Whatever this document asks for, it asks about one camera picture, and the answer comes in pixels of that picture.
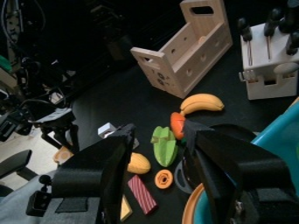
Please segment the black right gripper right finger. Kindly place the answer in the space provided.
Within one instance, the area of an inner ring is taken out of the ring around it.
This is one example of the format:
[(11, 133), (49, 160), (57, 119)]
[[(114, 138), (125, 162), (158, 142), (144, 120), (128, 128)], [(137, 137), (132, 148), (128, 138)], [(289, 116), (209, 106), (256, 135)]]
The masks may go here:
[(285, 161), (205, 125), (182, 125), (198, 159), (212, 224), (299, 224), (299, 197)]

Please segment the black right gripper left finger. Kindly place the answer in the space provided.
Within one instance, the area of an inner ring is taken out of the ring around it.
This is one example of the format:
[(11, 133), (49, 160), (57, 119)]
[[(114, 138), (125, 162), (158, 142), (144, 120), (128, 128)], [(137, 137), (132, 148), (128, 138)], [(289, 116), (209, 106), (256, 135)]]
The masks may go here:
[(134, 125), (81, 150), (51, 179), (50, 224), (118, 224)]

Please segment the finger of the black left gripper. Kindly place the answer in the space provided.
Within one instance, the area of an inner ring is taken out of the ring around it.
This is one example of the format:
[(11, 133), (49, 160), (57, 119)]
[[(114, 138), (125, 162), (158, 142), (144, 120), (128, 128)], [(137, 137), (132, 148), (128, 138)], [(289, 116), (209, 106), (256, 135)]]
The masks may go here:
[(47, 144), (50, 144), (57, 150), (61, 148), (61, 143), (55, 139), (54, 132), (50, 129), (47, 129), (47, 128), (41, 129), (41, 139)]
[(63, 146), (72, 153), (77, 153), (80, 151), (78, 126), (74, 124), (69, 126), (69, 141), (65, 142)]

